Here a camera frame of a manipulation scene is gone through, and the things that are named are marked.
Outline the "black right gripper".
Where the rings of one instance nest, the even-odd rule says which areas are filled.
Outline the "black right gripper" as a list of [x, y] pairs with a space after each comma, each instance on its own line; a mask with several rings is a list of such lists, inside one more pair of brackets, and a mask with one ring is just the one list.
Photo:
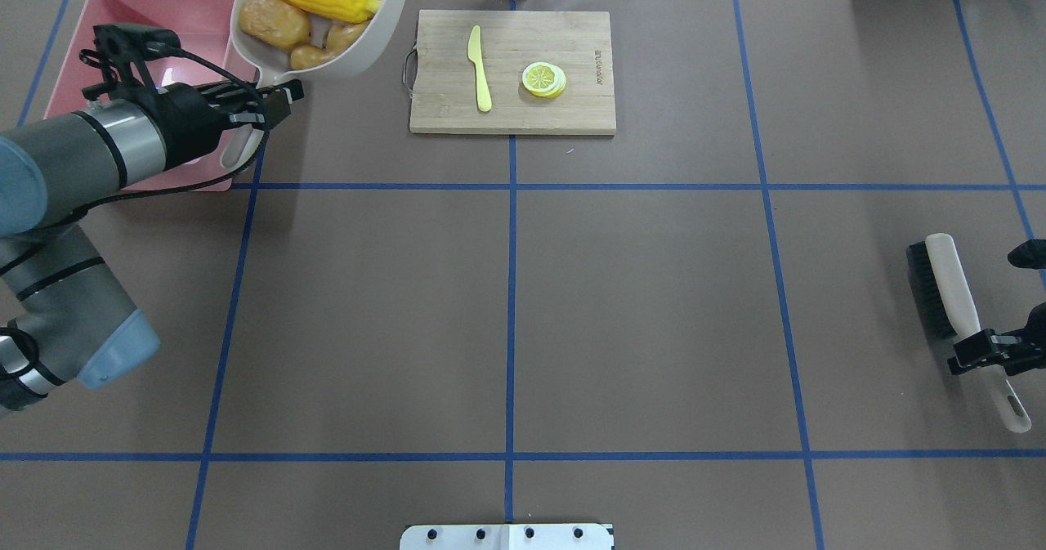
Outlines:
[[1044, 304], [1036, 305], [1020, 328], [997, 333], [982, 328], [958, 258], [955, 240], [946, 240], [946, 315], [959, 341], [946, 364], [958, 376], [977, 369], [1017, 376], [1044, 367]]

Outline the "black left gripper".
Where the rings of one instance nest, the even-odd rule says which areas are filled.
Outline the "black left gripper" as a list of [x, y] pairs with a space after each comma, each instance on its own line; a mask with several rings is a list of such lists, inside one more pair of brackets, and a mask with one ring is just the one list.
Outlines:
[[[126, 136], [138, 136], [146, 148], [165, 159], [197, 159], [217, 150], [221, 134], [238, 127], [268, 133], [271, 114], [266, 102], [304, 98], [299, 78], [257, 88], [233, 77], [219, 65], [184, 50], [179, 36], [161, 26], [94, 25], [93, 50], [82, 50], [81, 61], [100, 70], [103, 81], [86, 86], [89, 106], [79, 112], [101, 127], [112, 141], [118, 127]], [[187, 59], [223, 76], [223, 81], [189, 85], [154, 81], [147, 63]]]

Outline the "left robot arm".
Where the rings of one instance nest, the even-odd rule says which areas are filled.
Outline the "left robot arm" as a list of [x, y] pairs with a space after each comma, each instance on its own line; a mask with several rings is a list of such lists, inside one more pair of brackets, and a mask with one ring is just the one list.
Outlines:
[[23, 306], [2, 326], [2, 415], [71, 380], [90, 389], [144, 364], [160, 341], [79, 222], [134, 199], [130, 186], [248, 136], [222, 181], [254, 162], [304, 96], [302, 81], [249, 83], [181, 47], [169, 29], [95, 25], [85, 65], [101, 72], [82, 110], [2, 134], [2, 282]]

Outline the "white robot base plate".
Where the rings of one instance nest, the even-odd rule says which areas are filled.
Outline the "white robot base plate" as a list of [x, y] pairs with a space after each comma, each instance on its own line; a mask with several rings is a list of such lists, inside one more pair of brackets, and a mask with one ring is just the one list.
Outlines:
[[614, 549], [612, 526], [598, 523], [415, 525], [400, 549]]

